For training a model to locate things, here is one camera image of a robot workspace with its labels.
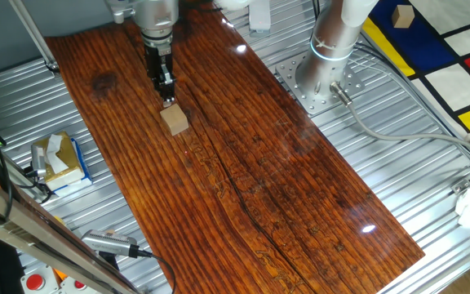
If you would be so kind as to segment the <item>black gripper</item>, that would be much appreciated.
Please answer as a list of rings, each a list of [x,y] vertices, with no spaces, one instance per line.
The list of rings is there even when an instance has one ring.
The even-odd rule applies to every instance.
[[[147,75],[153,80],[155,89],[163,99],[163,106],[175,102],[175,80],[171,44],[150,43],[144,46]]]

